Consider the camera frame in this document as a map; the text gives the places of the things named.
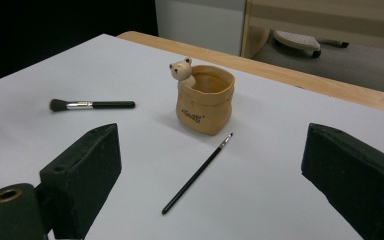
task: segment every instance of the metal ferrule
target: metal ferrule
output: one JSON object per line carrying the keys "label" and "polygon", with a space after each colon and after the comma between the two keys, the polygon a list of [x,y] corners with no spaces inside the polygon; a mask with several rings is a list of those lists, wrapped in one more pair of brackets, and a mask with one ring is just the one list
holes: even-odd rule
{"label": "metal ferrule", "polygon": [[224,139],[224,141],[220,144],[219,148],[223,148],[224,146],[226,146],[227,142],[230,140],[232,136],[233,136],[233,133],[229,134],[229,136],[227,136],[227,138]]}
{"label": "metal ferrule", "polygon": [[69,102],[67,109],[91,109],[92,102]]}

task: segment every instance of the cat ear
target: cat ear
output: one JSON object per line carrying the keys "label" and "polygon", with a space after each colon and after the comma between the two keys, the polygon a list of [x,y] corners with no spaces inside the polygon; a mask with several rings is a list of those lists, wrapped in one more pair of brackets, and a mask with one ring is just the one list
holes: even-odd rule
{"label": "cat ear", "polygon": [[185,62],[187,62],[187,63],[189,63],[189,65],[191,65],[192,64],[192,58],[186,57]]}

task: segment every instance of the brush bristles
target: brush bristles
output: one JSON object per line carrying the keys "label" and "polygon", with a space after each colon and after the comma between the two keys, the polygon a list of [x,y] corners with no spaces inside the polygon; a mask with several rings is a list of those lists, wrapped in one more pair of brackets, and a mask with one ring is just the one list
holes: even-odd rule
{"label": "brush bristles", "polygon": [[59,99],[52,99],[49,108],[54,112],[67,110],[67,102]]}

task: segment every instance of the wooden table edge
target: wooden table edge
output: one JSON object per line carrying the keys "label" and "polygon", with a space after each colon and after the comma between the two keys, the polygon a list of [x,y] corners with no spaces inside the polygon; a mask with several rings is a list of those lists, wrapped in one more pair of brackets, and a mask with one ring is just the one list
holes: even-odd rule
{"label": "wooden table edge", "polygon": [[384,111],[384,92],[381,91],[135,31],[117,37]]}

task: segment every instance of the table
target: table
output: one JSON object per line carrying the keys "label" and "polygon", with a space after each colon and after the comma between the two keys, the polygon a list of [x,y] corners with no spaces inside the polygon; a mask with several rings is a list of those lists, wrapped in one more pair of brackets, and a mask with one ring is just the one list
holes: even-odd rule
{"label": "table", "polygon": [[[236,77],[232,117],[216,136],[176,118],[168,65],[184,55]],[[52,98],[137,107],[53,113]],[[37,186],[39,171],[75,140],[117,123],[123,169],[88,239],[360,239],[301,175],[310,122],[384,152],[384,93],[136,32],[101,35],[0,79],[0,188]],[[163,216],[230,132],[226,148]]]}

